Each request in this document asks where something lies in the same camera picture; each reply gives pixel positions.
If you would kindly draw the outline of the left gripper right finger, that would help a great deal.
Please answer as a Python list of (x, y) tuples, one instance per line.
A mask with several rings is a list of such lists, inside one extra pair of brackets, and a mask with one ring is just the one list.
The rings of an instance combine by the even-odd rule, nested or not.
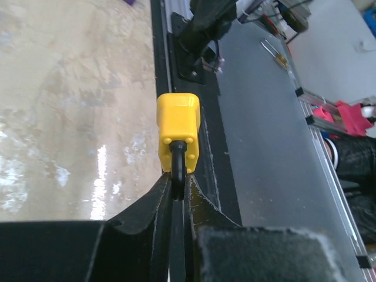
[(329, 238), (295, 227), (241, 227), (186, 180), (193, 281), (348, 281)]

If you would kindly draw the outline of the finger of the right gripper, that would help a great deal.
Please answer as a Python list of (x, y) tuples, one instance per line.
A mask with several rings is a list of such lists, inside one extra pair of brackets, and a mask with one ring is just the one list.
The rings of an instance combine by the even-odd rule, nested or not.
[(223, 122), (218, 111), (201, 108), (200, 156), (194, 173), (203, 194), (231, 221), (242, 225)]

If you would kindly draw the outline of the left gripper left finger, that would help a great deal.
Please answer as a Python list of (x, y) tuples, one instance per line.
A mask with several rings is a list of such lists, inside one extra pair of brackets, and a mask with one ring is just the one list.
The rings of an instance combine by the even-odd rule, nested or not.
[(171, 181), (109, 220), (1, 224), (2, 281), (166, 281)]

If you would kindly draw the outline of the yellow padlock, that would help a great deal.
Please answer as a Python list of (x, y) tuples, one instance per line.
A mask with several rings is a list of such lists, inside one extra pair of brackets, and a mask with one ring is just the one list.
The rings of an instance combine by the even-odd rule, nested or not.
[(157, 99), (158, 155), (170, 174), (172, 198), (184, 199), (186, 176), (196, 170), (201, 124), (200, 101), (192, 93), (164, 93)]

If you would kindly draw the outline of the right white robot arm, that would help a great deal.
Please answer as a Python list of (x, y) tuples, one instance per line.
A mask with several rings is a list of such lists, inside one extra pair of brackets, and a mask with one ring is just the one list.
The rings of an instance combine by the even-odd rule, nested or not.
[(191, 1), (191, 19), (174, 13), (176, 80), (174, 88), (200, 99), (198, 168), (194, 173), (202, 194), (236, 225), (241, 225), (239, 202), (219, 106), (215, 71), (220, 65), (219, 40), (236, 18), (235, 1)]

